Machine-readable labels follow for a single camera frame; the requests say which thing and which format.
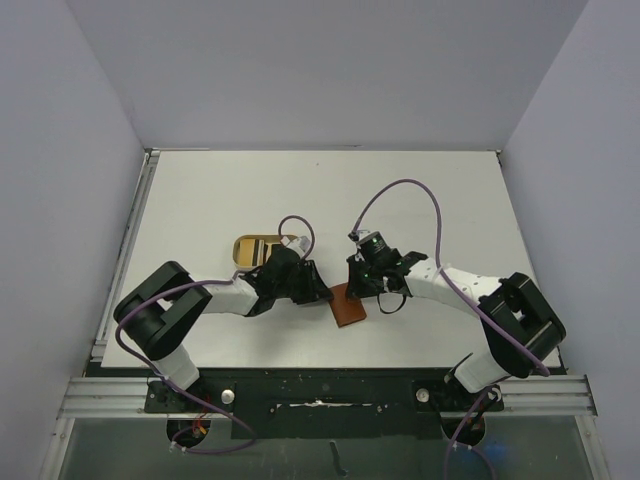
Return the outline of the brown leather card holder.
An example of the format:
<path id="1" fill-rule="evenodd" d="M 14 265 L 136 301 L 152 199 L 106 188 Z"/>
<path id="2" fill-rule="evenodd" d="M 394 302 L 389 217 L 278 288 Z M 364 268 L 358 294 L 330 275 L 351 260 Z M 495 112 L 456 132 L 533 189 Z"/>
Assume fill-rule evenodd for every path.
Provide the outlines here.
<path id="1" fill-rule="evenodd" d="M 339 328 L 355 324 L 367 318 L 360 299 L 347 296 L 347 284 L 342 283 L 330 288 L 333 298 L 329 301 L 334 320 Z"/>

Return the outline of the beige oval tray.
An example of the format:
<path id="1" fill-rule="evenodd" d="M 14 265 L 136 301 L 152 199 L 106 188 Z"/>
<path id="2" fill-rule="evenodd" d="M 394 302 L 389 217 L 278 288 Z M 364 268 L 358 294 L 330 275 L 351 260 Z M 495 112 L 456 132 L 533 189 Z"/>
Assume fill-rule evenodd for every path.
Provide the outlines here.
<path id="1" fill-rule="evenodd" d="M 238 271 L 248 272 L 264 265 L 282 247 L 278 235 L 243 235 L 234 242 L 232 259 Z"/>

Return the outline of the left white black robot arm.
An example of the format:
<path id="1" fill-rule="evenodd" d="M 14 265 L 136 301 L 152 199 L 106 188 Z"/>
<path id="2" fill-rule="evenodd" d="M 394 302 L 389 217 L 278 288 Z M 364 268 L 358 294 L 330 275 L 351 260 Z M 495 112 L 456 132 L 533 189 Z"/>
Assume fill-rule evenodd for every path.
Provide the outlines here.
<path id="1" fill-rule="evenodd" d="M 169 383 L 167 396 L 177 408 L 190 411 L 202 402 L 204 387 L 183 341 L 200 316 L 255 317 L 281 299 L 296 305 L 333 299 L 315 262 L 297 247 L 281 247 L 264 265 L 229 280 L 195 281 L 168 261 L 116 306 L 115 341 Z"/>

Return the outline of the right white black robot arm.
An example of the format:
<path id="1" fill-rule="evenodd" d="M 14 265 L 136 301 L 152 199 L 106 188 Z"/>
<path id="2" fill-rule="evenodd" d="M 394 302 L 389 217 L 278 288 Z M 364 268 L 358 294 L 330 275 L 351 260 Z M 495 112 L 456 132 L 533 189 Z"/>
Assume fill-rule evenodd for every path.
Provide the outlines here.
<path id="1" fill-rule="evenodd" d="M 423 253 L 405 255 L 387 245 L 378 231 L 351 233 L 356 253 L 347 258 L 346 297 L 385 293 L 428 299 L 477 316 L 487 347 L 470 353 L 448 373 L 445 395 L 469 408 L 481 390 L 508 377 L 525 379 L 566 338 L 566 329 L 531 278 L 472 274 L 444 266 Z"/>

